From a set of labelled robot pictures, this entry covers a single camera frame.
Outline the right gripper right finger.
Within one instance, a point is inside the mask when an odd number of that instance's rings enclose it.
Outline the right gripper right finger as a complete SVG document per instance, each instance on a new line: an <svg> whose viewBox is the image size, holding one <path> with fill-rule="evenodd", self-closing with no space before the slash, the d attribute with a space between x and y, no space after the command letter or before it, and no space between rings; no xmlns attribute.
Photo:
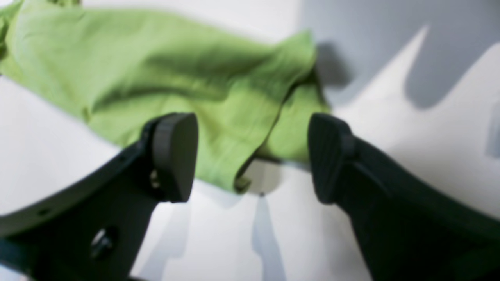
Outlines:
<svg viewBox="0 0 500 281"><path fill-rule="evenodd" d="M499 220L433 189L330 114L307 132L319 202L349 217L374 281L498 281Z"/></svg>

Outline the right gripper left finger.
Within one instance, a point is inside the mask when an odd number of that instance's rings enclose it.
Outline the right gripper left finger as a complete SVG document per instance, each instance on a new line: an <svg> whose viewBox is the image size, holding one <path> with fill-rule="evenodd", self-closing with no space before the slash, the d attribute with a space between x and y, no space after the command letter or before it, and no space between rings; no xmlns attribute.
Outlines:
<svg viewBox="0 0 500 281"><path fill-rule="evenodd" d="M31 281L132 281L152 212L189 200L197 152L195 114L150 120L92 174L1 216L1 265Z"/></svg>

